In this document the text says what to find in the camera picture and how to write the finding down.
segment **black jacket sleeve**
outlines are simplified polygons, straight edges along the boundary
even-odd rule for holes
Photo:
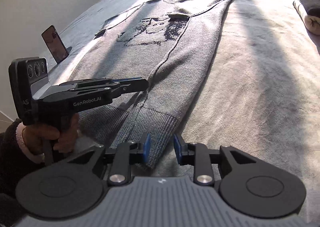
[[[15,200],[15,188],[21,178],[40,169],[44,164],[35,164],[21,151],[16,129],[20,119],[0,134],[0,224],[12,226],[23,215],[24,210]]]

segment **hand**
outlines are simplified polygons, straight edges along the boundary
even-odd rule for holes
[[[70,128],[66,132],[59,132],[59,130],[55,127],[47,124],[37,123],[26,126],[22,132],[22,138],[27,148],[34,155],[43,153],[42,139],[58,139],[58,143],[54,145],[53,149],[58,150],[60,153],[69,153],[73,150],[78,137],[78,125],[79,114],[76,113],[71,118]]]

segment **ribbed hem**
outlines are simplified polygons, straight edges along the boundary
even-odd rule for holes
[[[116,148],[119,143],[129,140],[137,142],[144,132],[148,132],[151,134],[151,148],[147,166],[153,168],[172,137],[178,122],[178,119],[172,115],[145,107],[135,107],[128,115],[111,147]]]
[[[83,134],[109,147],[128,112],[110,105],[96,107],[79,113],[79,127]]]

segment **folded towel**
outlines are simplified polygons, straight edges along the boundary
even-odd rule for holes
[[[320,0],[300,0],[308,15],[320,18]]]
[[[307,14],[303,4],[299,0],[293,2],[294,8],[297,10],[306,28],[313,34],[320,35],[320,18]]]

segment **wall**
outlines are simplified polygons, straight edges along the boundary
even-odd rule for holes
[[[50,25],[61,32],[100,0],[0,0],[0,111],[16,118],[8,67],[13,59],[46,49],[41,33]]]
[[[5,130],[10,126],[11,123],[12,121],[10,119],[0,113],[0,132],[5,132]]]

